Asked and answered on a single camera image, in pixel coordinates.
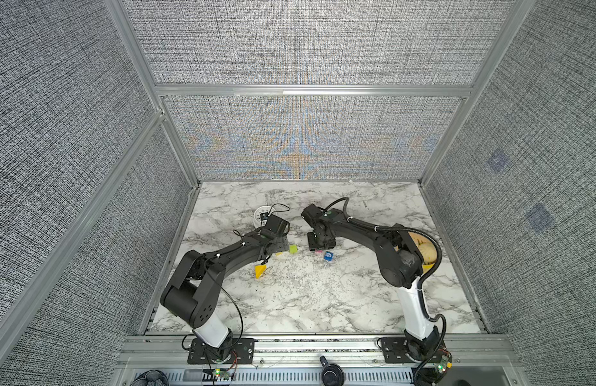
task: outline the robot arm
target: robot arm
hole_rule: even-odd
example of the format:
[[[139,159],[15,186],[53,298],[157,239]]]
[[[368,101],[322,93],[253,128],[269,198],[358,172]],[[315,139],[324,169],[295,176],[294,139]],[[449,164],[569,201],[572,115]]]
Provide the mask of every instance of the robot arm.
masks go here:
[[[400,224],[380,227],[354,220],[344,211],[334,208],[322,209],[313,204],[302,211],[302,218],[313,228],[313,232],[307,234],[310,250],[333,248],[336,246],[335,237],[344,237],[375,252],[379,272],[386,282],[397,288],[399,294],[405,315],[408,355],[424,363],[431,359],[443,343],[445,334],[445,327],[440,334],[435,321],[444,317],[431,317],[426,309],[421,287],[427,275],[423,275],[423,257],[408,233],[410,228]],[[421,369],[424,363],[421,363],[418,369]]]
[[[161,294],[161,305],[185,320],[203,342],[219,349],[215,353],[219,358],[225,358],[232,334],[214,313],[223,280],[247,264],[287,251],[288,225],[270,215],[264,227],[247,233],[237,243],[203,254],[187,252]],[[201,282],[195,285],[192,280]]]

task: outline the textured gray panel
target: textured gray panel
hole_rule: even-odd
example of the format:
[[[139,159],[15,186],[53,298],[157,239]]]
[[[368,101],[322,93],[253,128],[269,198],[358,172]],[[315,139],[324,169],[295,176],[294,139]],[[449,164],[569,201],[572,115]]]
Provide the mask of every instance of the textured gray panel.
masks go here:
[[[125,0],[161,83],[469,84],[513,0]]]
[[[109,382],[190,189],[159,128],[1,367],[0,385]]]
[[[151,113],[102,1],[0,1],[0,320]]]
[[[596,1],[537,2],[426,193],[533,385],[596,385]]]
[[[457,97],[172,96],[202,179],[417,179]]]

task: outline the white marble surface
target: white marble surface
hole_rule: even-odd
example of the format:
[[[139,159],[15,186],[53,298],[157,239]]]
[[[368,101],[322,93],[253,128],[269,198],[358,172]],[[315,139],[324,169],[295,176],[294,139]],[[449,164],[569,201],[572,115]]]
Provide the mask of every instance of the white marble surface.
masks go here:
[[[436,235],[415,183],[345,182],[207,182],[195,203],[175,265],[189,250],[214,251],[237,242],[232,229],[254,229],[253,211],[261,205],[284,203],[290,212],[288,240],[298,253],[273,256],[258,280],[254,265],[225,278],[223,287],[238,303],[246,332],[402,332],[404,320],[395,288],[379,274],[375,254],[350,240],[338,238],[333,262],[309,251],[311,228],[300,217],[310,203],[327,206],[349,196],[351,216],[376,224],[424,229]],[[443,313],[448,332],[478,333],[470,306],[447,256],[425,282],[431,313]],[[216,312],[236,334],[240,321],[223,293]],[[159,306],[150,330],[190,331],[186,322]]]

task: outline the metal vent grille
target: metal vent grille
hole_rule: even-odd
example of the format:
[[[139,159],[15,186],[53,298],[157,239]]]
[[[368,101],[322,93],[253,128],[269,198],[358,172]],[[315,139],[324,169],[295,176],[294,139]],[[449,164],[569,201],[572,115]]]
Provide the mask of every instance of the metal vent grille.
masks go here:
[[[145,370],[137,372],[138,377]],[[162,370],[171,386],[211,385],[212,379],[201,369]],[[343,369],[346,385],[398,385],[412,382],[410,367],[386,367],[381,369],[348,368]],[[319,385],[319,368],[278,368],[278,369],[243,369],[238,370],[236,379],[231,382],[215,381],[216,385]]]

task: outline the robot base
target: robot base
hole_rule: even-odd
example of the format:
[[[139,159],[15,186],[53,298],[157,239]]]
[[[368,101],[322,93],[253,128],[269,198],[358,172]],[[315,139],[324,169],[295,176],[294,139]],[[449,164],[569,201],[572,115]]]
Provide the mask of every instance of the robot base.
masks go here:
[[[236,352],[238,364],[253,363],[253,347],[255,345],[255,341],[256,340],[253,338],[242,338],[235,346],[231,348],[231,351]],[[215,356],[217,351],[217,348],[203,343],[199,338],[194,338],[191,342],[189,357],[186,361],[188,364],[210,363],[216,366],[219,364],[232,364],[234,362],[233,354],[230,354],[227,358],[221,358],[221,360],[219,360],[218,355]]]
[[[413,360],[409,357],[406,340],[404,337],[399,338],[380,338],[381,352],[384,354],[386,363],[417,363],[419,361]],[[438,352],[428,363],[439,363],[442,360],[442,355]]]

